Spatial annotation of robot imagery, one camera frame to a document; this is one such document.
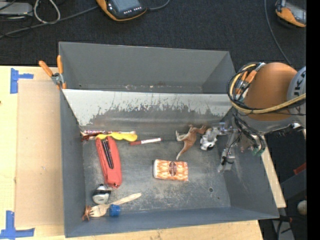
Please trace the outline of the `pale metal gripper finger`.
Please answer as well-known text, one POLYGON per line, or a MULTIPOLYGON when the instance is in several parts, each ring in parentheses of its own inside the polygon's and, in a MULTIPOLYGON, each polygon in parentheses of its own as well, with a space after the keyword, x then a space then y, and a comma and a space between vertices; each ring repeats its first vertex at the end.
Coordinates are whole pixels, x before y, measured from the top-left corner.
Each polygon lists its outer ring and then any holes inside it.
POLYGON ((230 171, 235 162, 236 156, 229 149, 224 149, 221 154, 220 164, 217 168, 219 173, 230 171))
POLYGON ((233 127, 230 126, 227 122, 214 123, 211 126, 211 135, 212 136, 223 136, 231 134, 233 127))

